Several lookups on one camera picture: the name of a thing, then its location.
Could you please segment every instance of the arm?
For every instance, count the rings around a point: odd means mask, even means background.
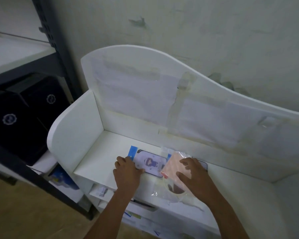
[[[117,157],[113,170],[117,190],[84,239],[115,239],[128,203],[140,184],[143,169],[137,170],[130,157]]]
[[[213,213],[223,239],[242,238],[248,239],[248,235],[236,216],[231,205],[218,191],[207,171],[194,158],[184,158],[180,162],[191,170],[191,179],[177,172],[179,179],[191,190],[191,192]]]

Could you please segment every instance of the logo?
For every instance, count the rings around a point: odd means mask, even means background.
[[[47,102],[49,103],[49,104],[53,104],[54,102],[55,102],[55,96],[54,95],[48,95],[48,97],[47,97]]]
[[[15,114],[7,114],[3,116],[3,124],[5,125],[12,125],[16,122],[16,115]]]

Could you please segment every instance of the black shelf frame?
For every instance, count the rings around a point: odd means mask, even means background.
[[[32,0],[42,27],[38,27],[48,37],[49,43],[56,52],[40,59],[34,60],[20,67],[0,74],[0,85],[12,80],[16,80],[30,73],[43,73],[52,76],[64,77],[74,100],[79,98],[83,92],[74,69],[74,63],[68,51],[65,39],[57,23],[56,15],[53,12],[50,0]],[[83,209],[78,203],[51,185],[42,176],[29,168],[20,158],[8,152],[0,146],[0,164],[19,174],[34,185],[43,189],[53,197],[70,206],[72,209],[92,220],[97,210],[91,205],[89,211]]]

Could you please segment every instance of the floor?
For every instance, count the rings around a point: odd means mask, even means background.
[[[0,239],[81,239],[94,221],[37,187],[0,180]],[[117,238],[156,237],[122,224]]]

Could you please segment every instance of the hand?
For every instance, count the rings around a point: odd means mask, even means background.
[[[217,196],[221,195],[208,175],[207,170],[196,158],[183,158],[180,162],[191,170],[191,179],[181,172],[176,172],[179,179],[190,189],[194,196],[209,206]]]
[[[137,170],[130,157],[117,157],[116,159],[116,169],[113,170],[113,174],[117,189],[123,191],[130,200],[140,185],[141,174],[144,173],[145,170]]]

